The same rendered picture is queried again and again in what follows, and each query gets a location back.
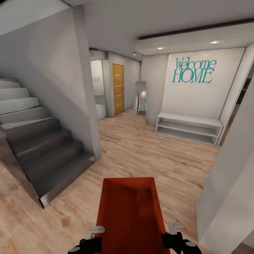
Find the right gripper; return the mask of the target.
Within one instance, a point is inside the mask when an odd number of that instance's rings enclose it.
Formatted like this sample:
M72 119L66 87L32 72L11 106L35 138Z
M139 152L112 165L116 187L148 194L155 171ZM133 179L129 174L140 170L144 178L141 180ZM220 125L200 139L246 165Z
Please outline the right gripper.
M175 242L178 239L183 239L181 232L177 232L177 235L172 235L172 234L170 235L169 233L166 233L166 234L161 234L161 236L163 241L163 248L173 249L175 252L176 252Z

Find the storage box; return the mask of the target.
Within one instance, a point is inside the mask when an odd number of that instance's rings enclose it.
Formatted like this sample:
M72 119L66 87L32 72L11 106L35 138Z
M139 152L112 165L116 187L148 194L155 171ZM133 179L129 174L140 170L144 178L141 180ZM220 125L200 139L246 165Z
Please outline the storage box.
M170 254L153 177L104 178L96 226L102 251L93 254Z

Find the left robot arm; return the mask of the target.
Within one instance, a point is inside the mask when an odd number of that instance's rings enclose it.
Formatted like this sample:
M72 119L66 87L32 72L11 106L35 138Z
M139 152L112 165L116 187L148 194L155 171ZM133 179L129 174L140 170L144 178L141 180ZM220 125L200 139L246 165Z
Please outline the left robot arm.
M103 233L103 226L88 227L86 236L76 247L70 249L68 254L93 254L102 251L102 237L94 237L94 234Z

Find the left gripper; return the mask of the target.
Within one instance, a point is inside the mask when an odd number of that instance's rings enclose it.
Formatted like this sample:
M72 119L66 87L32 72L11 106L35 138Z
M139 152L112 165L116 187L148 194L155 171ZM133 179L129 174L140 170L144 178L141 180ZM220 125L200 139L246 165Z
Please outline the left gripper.
M87 244L90 247L90 254L100 253L102 251L102 237L94 237L90 240L82 239L79 244Z

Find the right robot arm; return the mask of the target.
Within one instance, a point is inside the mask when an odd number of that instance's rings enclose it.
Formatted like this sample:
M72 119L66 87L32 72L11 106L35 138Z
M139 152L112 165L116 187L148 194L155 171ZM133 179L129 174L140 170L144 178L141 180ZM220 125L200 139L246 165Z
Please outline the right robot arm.
M184 228L182 222L169 223L168 228L171 230L169 233L161 234L163 248L173 249L177 254L202 254L196 243L183 240L182 233L176 231Z

